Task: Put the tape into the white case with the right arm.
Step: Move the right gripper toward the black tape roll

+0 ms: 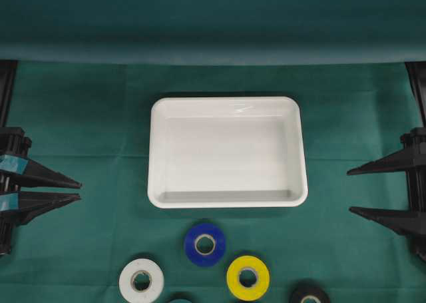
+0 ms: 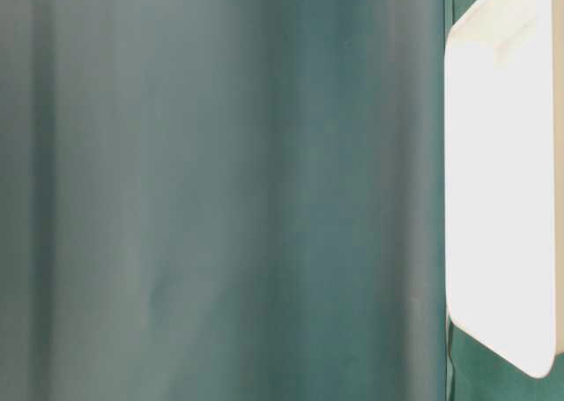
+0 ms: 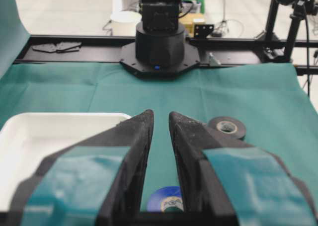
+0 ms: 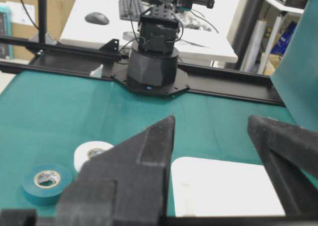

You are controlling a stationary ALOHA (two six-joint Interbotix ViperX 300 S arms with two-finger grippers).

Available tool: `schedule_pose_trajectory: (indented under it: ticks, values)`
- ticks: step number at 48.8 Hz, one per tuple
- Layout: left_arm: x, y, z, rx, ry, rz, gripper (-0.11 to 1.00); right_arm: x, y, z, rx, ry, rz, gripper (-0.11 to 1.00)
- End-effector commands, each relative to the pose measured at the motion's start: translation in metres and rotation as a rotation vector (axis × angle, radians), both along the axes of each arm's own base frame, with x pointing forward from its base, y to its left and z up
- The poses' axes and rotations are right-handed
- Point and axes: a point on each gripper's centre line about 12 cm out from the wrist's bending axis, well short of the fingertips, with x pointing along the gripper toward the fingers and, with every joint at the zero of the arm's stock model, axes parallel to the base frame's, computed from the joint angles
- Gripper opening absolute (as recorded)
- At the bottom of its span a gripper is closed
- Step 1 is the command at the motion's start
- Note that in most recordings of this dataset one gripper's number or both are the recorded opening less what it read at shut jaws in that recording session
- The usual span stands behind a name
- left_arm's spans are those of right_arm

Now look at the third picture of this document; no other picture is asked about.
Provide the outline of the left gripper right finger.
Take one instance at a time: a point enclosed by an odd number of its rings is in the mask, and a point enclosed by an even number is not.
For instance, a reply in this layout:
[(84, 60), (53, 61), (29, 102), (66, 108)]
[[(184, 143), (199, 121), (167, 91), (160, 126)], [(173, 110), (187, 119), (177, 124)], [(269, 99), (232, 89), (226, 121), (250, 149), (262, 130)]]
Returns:
[(282, 159), (178, 112), (169, 115), (183, 206), (214, 226), (315, 226), (315, 202)]

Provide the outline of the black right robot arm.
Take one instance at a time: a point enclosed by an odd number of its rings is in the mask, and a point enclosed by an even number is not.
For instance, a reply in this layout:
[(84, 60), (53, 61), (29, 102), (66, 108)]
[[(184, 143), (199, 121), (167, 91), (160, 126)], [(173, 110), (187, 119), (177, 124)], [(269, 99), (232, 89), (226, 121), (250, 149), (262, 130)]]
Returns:
[(120, 64), (134, 75), (172, 77), (200, 63), (179, 22), (182, 0), (140, 0), (135, 42), (121, 49)]

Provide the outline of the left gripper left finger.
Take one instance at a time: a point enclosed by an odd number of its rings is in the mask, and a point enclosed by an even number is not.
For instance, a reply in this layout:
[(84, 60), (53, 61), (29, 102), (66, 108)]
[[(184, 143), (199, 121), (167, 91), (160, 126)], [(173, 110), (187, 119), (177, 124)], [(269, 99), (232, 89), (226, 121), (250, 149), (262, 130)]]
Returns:
[(1, 225), (111, 226), (116, 214), (137, 212), (153, 128), (146, 110), (44, 157), (0, 212)]

